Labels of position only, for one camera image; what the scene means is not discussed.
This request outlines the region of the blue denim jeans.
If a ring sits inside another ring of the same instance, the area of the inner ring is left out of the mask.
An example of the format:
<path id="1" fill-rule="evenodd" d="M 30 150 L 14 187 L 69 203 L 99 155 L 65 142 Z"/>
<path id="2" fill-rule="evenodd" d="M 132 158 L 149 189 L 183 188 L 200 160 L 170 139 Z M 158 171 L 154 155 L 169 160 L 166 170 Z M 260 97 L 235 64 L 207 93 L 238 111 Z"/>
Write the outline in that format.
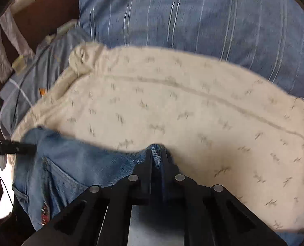
<path id="1" fill-rule="evenodd" d="M 34 155 L 16 157 L 12 189 L 35 230 L 92 185 L 112 186 L 143 163 L 146 150 L 119 152 L 96 147 L 38 127 L 21 140 Z"/>

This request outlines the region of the blue plaid bed sheet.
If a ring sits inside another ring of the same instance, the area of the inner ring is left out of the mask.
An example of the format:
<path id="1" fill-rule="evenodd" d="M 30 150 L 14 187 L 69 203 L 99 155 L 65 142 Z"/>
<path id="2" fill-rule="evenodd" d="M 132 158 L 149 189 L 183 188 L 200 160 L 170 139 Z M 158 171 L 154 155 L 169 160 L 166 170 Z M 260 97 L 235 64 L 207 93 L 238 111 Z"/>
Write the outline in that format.
<path id="1" fill-rule="evenodd" d="M 10 138 L 84 42 L 159 46 L 226 60 L 304 99 L 304 10 L 295 0 L 78 0 L 79 16 L 43 40 L 0 96 Z"/>

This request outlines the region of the cream leaf-print cloth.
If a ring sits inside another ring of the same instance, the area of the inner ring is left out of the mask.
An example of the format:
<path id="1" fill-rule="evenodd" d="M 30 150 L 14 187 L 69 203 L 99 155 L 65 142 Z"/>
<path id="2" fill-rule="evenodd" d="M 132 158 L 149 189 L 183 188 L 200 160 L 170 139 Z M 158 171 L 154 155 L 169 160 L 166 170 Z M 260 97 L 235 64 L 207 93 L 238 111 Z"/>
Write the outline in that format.
<path id="1" fill-rule="evenodd" d="M 276 231 L 304 229 L 304 99 L 250 70 L 155 47 L 83 43 L 12 134 L 43 126 L 109 149 L 163 144 Z"/>

